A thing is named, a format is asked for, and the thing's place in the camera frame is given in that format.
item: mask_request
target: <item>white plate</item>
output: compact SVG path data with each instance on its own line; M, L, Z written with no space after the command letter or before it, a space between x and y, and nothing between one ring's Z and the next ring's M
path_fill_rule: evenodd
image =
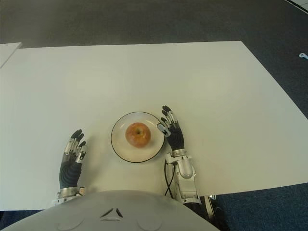
M125 137L129 125L144 123L151 131L151 140L143 148L136 148L128 143ZM159 153L164 144L165 137L156 127L160 121L152 114L146 112L132 112L120 118L111 132L111 145L115 153L122 159L139 163L153 158Z

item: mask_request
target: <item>white table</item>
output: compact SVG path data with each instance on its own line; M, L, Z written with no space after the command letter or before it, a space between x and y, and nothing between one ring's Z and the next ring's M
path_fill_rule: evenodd
M0 68L2 68L3 65L9 60L15 50L20 47L21 42L0 44Z
M176 113L200 195L308 181L308 122L240 42L18 49L1 69L0 209L43 209L56 197L63 149L82 128L90 191L163 193L165 146L134 164L110 144L133 111Z

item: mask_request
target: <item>black wire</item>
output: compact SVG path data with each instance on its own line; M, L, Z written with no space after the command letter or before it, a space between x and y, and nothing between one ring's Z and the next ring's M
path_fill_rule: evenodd
M167 192L169 191L170 196L171 196L171 198L173 199L173 195L172 195L172 192L171 192L171 189L170 189L170 185L171 185L171 183L172 183L172 181L173 181L173 177L174 177L174 173L175 173L175 165L174 165L174 164L172 164L172 165L173 165L172 178L171 178L170 183L168 183L168 179L167 179L167 175L166 175L167 160L165 160L165 164L164 164L164 174L165 174L165 180L166 180L166 184L167 184L167 190L166 190L166 192L165 192L165 196L167 195Z

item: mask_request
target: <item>red apple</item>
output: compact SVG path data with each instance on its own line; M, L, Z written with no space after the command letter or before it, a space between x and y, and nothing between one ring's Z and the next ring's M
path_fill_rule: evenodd
M143 148L151 139L151 131L143 123L133 123L126 129L125 137L132 146Z

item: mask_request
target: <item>black glove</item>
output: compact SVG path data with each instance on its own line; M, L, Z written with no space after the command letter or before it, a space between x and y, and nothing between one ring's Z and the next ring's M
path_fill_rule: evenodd
M167 141L173 151L178 149L184 149L184 137L180 125L171 111L167 106L163 106L162 113L165 118L161 118L163 124L158 124L157 128L164 134Z
M77 130L66 145L59 174L60 189L77 187L83 158L87 152L85 141L79 145L82 138L82 130Z

